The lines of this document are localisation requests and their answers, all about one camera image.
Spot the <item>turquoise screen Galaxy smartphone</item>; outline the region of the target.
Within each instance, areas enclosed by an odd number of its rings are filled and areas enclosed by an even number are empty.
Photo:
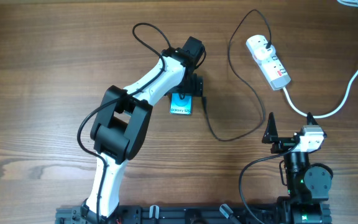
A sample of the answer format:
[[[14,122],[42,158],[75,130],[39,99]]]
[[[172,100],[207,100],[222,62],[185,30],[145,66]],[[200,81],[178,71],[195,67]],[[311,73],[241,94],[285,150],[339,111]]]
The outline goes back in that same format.
[[[192,96],[172,93],[170,113],[190,115],[192,111]]]

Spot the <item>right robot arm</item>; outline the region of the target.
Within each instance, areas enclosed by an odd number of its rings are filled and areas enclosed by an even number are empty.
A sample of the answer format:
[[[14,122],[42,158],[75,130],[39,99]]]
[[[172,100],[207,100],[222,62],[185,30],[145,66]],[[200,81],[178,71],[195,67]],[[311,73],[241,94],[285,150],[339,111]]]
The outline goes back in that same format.
[[[288,196],[279,197],[275,204],[275,223],[332,222],[328,204],[333,171],[322,163],[312,164],[309,155],[321,149],[327,134],[313,118],[306,115],[306,124],[292,137],[280,137],[273,113],[268,116],[262,142],[271,144],[271,153],[283,157],[279,163],[282,184]]]

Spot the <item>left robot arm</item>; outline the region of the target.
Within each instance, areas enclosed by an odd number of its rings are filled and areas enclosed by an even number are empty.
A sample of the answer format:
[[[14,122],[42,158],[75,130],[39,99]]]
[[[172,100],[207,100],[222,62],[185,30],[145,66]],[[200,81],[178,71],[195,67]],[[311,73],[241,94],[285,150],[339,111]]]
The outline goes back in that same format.
[[[98,158],[91,195],[80,207],[86,223],[110,223],[116,216],[127,163],[144,143],[154,105],[168,93],[203,94],[203,81],[194,71],[204,55],[202,41],[189,37],[182,48],[159,53],[140,80],[106,90],[90,132]]]

